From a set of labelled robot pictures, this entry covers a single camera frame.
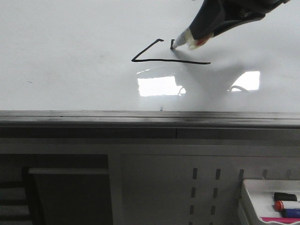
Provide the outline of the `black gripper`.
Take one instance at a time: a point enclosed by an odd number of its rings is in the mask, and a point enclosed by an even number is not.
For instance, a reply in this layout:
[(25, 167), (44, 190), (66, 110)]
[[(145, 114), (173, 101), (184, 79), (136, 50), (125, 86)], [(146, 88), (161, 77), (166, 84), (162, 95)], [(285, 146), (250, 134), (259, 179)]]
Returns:
[(256, 22), (288, 0), (205, 0), (189, 26), (193, 39), (216, 37), (246, 23)]

